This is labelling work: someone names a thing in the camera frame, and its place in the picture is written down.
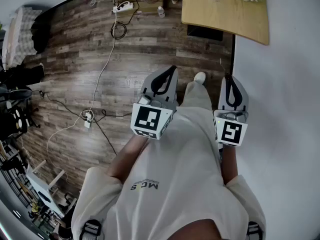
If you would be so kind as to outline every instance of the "shirt sleeve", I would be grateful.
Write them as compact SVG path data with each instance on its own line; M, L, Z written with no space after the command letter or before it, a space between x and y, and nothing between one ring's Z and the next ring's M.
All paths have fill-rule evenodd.
M266 238L266 217L265 214L245 178L238 175L229 181L226 187L242 204L249 216L249 222L255 222L263 231L263 239Z
M97 167L86 172L71 220L73 239L79 239L85 223L118 197L122 187L119 179L108 176Z

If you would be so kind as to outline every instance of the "white chair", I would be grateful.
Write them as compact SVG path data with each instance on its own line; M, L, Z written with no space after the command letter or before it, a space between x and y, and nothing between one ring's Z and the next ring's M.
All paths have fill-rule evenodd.
M33 189L37 192L41 200L44 202L46 206L49 207L53 212L55 212L59 217L63 218L64 213L59 208L59 206L55 203L53 200L54 194L56 194L56 189L53 194L50 193L50 189L57 183L57 181L62 177L62 175L65 173L64 170L62 170L57 177L54 178L54 180L47 184L42 179L38 178L35 175L35 172L39 170L47 161L42 161L36 168L32 169L30 164L28 164L28 168L26 170L25 176L30 181L30 184L32 185Z

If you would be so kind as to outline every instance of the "wooden floor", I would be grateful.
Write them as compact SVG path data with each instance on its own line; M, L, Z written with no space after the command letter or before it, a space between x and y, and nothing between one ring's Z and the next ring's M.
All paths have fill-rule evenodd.
M98 75L113 45L112 0L97 0L93 7L89 2L73 0L58 7L52 18L46 50L24 61L28 68L39 63L45 67L43 81L31 85L32 90L48 92L51 99L63 102L76 114L90 108ZM125 37L116 41L110 62L100 78L93 106L97 119L102 117L102 109L117 116L130 113L144 79L151 72L171 65L178 67L178 101L182 100L187 83L203 71L207 75L206 87L212 106L217 106L221 79L231 65L232 35L225 33L222 42L187 36L181 13L182 1L179 1L176 5L168 4L165 18L159 18L158 14L133 17ZM129 17L119 20L127 22ZM34 167L47 160L40 171L47 182L64 169L69 184L60 180L59 188L77 196L87 169L107 168L115 154L97 125L87 129L79 119L74 127L51 139L48 149L51 162L46 151L49 137L73 125L77 116L47 97L41 99L37 92L32 96L32 106L39 108L33 119L41 128L31 127L23 135L24 147L32 157L30 162ZM116 152L132 136L130 121L131 117L126 116L106 117L99 122Z

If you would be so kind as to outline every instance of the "plaid cloth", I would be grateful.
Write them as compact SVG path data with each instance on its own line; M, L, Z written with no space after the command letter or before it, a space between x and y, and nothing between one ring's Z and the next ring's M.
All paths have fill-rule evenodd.
M32 10L31 7L20 7L17 10L10 49L11 56L8 62L9 68L20 65L27 55L37 54L37 51L34 49L31 27L41 12L41 10Z

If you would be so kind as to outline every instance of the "white bottle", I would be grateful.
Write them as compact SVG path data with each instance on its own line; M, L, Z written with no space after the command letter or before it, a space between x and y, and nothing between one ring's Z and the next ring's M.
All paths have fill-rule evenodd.
M164 18L166 16L165 10L161 6L158 7L158 14L160 18Z

